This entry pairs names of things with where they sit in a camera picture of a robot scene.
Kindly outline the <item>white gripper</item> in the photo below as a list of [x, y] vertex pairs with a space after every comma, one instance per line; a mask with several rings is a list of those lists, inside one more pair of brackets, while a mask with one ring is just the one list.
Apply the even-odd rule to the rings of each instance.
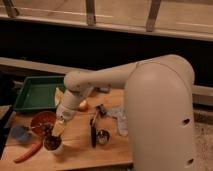
[[80, 109], [80, 104], [85, 100], [85, 93], [76, 93], [66, 90], [61, 102], [59, 103], [56, 116], [59, 120], [55, 122], [52, 130], [52, 135], [55, 137], [60, 136], [66, 127], [66, 123], [73, 119], [77, 111]]

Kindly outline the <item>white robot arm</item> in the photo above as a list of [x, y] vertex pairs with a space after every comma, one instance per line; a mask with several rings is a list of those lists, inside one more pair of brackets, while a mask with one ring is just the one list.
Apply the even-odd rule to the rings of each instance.
[[133, 151], [134, 171], [197, 171], [191, 64], [165, 55], [92, 72], [73, 70], [56, 110], [63, 122], [73, 119], [94, 87], [124, 91], [124, 112]]

